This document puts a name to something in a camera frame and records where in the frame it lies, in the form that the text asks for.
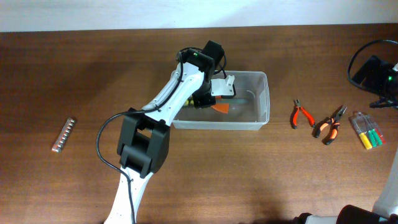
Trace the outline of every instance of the wood grain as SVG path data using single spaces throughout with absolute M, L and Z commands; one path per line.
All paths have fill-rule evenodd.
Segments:
M 387 180 L 398 113 L 371 110 L 377 96 L 355 89 L 345 70 L 374 39 L 398 39 L 398 25 L 107 30 L 0 34 L 0 222 L 101 223 L 119 174 L 95 153 L 112 114 L 140 108 L 167 83 L 178 49 L 222 43 L 228 70 L 263 71 L 271 120 L 260 131 L 172 128 L 169 156 L 150 180 L 139 223 L 252 223 L 302 212 L 337 215 L 347 204 L 372 209 Z M 396 47 L 371 47 L 395 62 Z M 290 127 L 293 99 L 316 121 L 348 107 L 337 139 L 324 146 L 305 117 Z M 348 115 L 374 116 L 388 143 L 365 151 Z M 67 117 L 77 119 L 61 154 L 51 152 Z M 118 163 L 121 120 L 101 139 Z

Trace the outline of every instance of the needle-nose pliers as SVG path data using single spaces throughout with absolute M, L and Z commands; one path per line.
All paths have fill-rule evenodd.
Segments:
M 346 106 L 341 106 L 341 109 L 338 110 L 336 113 L 334 113 L 334 115 L 331 118 L 328 118 L 326 121 L 321 121 L 321 123 L 319 123 L 317 126 L 317 130 L 315 131 L 315 138 L 318 138 L 319 135 L 321 134 L 321 131 L 331 125 L 332 129 L 331 129 L 331 133 L 328 135 L 329 138 L 325 140 L 325 145 L 329 145 L 330 143 L 333 142 L 333 140 L 335 140 L 337 133 L 338 133 L 338 129 L 340 127 L 340 123 L 338 122 L 340 120 L 340 118 L 343 116 L 343 114 L 345 113 L 345 111 L 347 110 Z

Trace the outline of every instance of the wire cutters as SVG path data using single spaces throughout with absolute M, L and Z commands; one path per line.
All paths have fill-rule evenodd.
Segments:
M 332 143 L 333 140 L 335 140 L 337 133 L 338 133 L 338 129 L 340 127 L 340 123 L 338 121 L 343 116 L 343 114 L 345 113 L 346 110 L 347 110 L 346 106 L 340 106 L 339 110 L 337 112 L 335 112 L 331 118 L 328 118 L 326 121 L 321 121 L 317 125 L 318 128 L 315 131 L 314 137 L 318 138 L 319 135 L 321 134 L 321 131 L 325 127 L 331 125 L 332 126 L 331 133 L 328 135 L 329 138 L 326 137 L 324 143 L 325 143 L 325 145 L 329 145 L 330 143 Z
M 300 100 L 294 100 L 294 110 L 290 119 L 291 125 L 293 129 L 297 129 L 297 115 L 299 115 L 299 110 L 303 112 L 303 114 L 307 117 L 308 121 L 310 122 L 311 127 L 315 127 L 315 120 L 313 119 L 312 115 L 308 113 L 304 107 L 301 106 Z

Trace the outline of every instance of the clear plastic bin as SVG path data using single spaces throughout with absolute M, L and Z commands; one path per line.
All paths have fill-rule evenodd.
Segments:
M 264 72 L 226 71 L 235 76 L 235 99 L 243 104 L 230 104 L 228 114 L 213 108 L 182 108 L 173 125 L 178 129 L 251 130 L 258 131 L 269 121 L 269 90 Z M 224 78 L 222 73 L 213 78 Z

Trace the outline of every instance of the cable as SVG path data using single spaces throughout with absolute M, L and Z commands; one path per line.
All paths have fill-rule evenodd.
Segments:
M 354 61 L 355 61 L 355 58 L 358 56 L 358 54 L 359 54 L 362 50 L 364 50 L 366 47 L 369 47 L 370 45 L 377 44 L 377 43 L 381 43 L 381 42 L 387 42 L 387 43 L 390 43 L 390 44 L 398 44 L 398 42 L 397 42 L 397 41 L 394 41 L 394 40 L 374 40 L 374 41 L 372 41 L 372 42 L 369 42 L 369 43 L 365 44 L 365 45 L 362 46 L 359 50 L 357 50 L 357 52 L 355 52 L 353 58 L 352 58 L 351 61 L 349 62 L 348 69 L 347 69 L 347 78 L 348 78 L 348 81 L 349 81 L 352 85 L 354 85 L 355 87 L 357 87 L 357 88 L 359 88 L 359 89 L 361 89 L 361 90 L 364 90 L 364 91 L 368 91 L 368 92 L 370 92 L 370 93 L 374 93 L 374 94 L 376 94 L 376 95 L 378 95 L 378 96 L 380 96 L 380 97 L 382 97 L 382 98 L 385 98 L 385 96 L 381 96 L 380 93 L 378 93 L 377 91 L 374 91 L 374 90 L 372 90 L 372 89 L 366 88 L 365 86 L 361 86 L 360 84 L 354 82 L 354 80 L 352 80 L 352 79 L 351 79 L 351 76 L 349 75 L 349 72 L 351 71 L 351 67 L 353 66 Z M 371 103 L 371 104 L 370 104 L 370 107 L 371 107 L 371 108 L 383 108 L 383 107 L 397 106 L 397 104 L 398 104 L 398 101 L 396 101 L 395 99 L 389 98 L 389 99 L 386 99 L 386 100 L 389 100 L 389 101 L 392 102 L 392 103 L 385 104 L 385 105 L 379 105 L 380 102 L 379 102 L 379 101 L 376 101 L 376 102 L 374 102 L 374 103 Z
M 352 67 L 353 64 L 354 64 L 355 58 L 358 56 L 358 54 L 359 54 L 362 50 L 364 50 L 366 47 L 369 47 L 370 45 L 373 45 L 373 44 L 376 44 L 376 43 L 380 43 L 380 42 L 387 42 L 387 43 L 390 43 L 390 44 L 398 44 L 398 42 L 393 41 L 393 40 L 374 40 L 374 41 L 372 41 L 372 42 L 369 42 L 369 43 L 365 44 L 364 46 L 362 46 L 359 50 L 357 50 L 357 52 L 355 52 L 353 58 L 352 58 L 351 61 L 349 62 L 348 69 L 347 69 L 347 78 L 348 78 L 348 81 L 349 81 L 352 85 L 354 85 L 355 87 L 357 87 L 357 88 L 359 88 L 359 89 L 361 89 L 361 90 L 365 90 L 365 91 L 374 93 L 374 94 L 376 94 L 376 95 L 379 95 L 379 93 L 378 93 L 377 91 L 371 90 L 371 89 L 369 89 L 369 88 L 365 88 L 364 86 L 361 86 L 360 84 L 354 82 L 354 81 L 351 79 L 351 77 L 350 77 L 350 75 L 349 75 L 349 72 L 351 71 L 351 67 Z
M 180 60 L 180 67 L 181 67 L 178 82 L 175 85 L 174 89 L 171 91 L 171 93 L 166 97 L 166 99 L 159 106 L 155 105 L 155 107 L 153 107 L 152 109 L 149 109 L 149 110 L 125 111 L 125 112 L 115 114 L 104 122 L 104 124 L 101 126 L 101 128 L 99 129 L 98 134 L 97 134 L 95 146 L 96 146 L 96 151 L 97 151 L 97 155 L 98 155 L 99 159 L 101 159 L 101 161 L 103 161 L 106 165 L 110 166 L 110 168 L 112 168 L 112 169 L 118 171 L 119 173 L 121 173 L 122 175 L 124 175 L 125 178 L 127 179 L 127 187 L 128 187 L 128 191 L 129 191 L 129 200 L 130 200 L 131 213 L 132 213 L 132 224 L 136 224 L 136 214 L 134 213 L 134 205 L 132 204 L 132 195 L 131 195 L 131 182 L 133 180 L 130 180 L 129 176 L 123 170 L 121 170 L 120 168 L 116 167 L 115 165 L 113 165 L 112 163 L 110 163 L 106 159 L 104 159 L 104 157 L 100 153 L 100 137 L 101 137 L 102 132 L 104 131 L 104 128 L 114 119 L 116 119 L 120 116 L 125 116 L 125 115 L 144 114 L 144 113 L 150 113 L 153 111 L 157 111 L 159 108 L 161 108 L 163 105 L 165 105 L 168 102 L 168 100 L 172 97 L 172 95 L 177 90 L 178 86 L 180 85 L 180 83 L 182 81 L 183 62 L 182 62 L 181 52 L 178 53 L 178 57 Z
M 224 65 L 221 66 L 221 64 L 219 64 L 219 66 L 220 66 L 220 70 L 215 71 L 214 74 L 216 75 L 216 74 L 219 74 L 220 71 L 223 71 L 223 73 L 224 73 L 224 78 L 226 78 L 226 74 L 225 74 L 225 71 L 224 71 L 225 66 L 226 66 L 226 56 L 225 56 L 225 54 L 224 54 Z

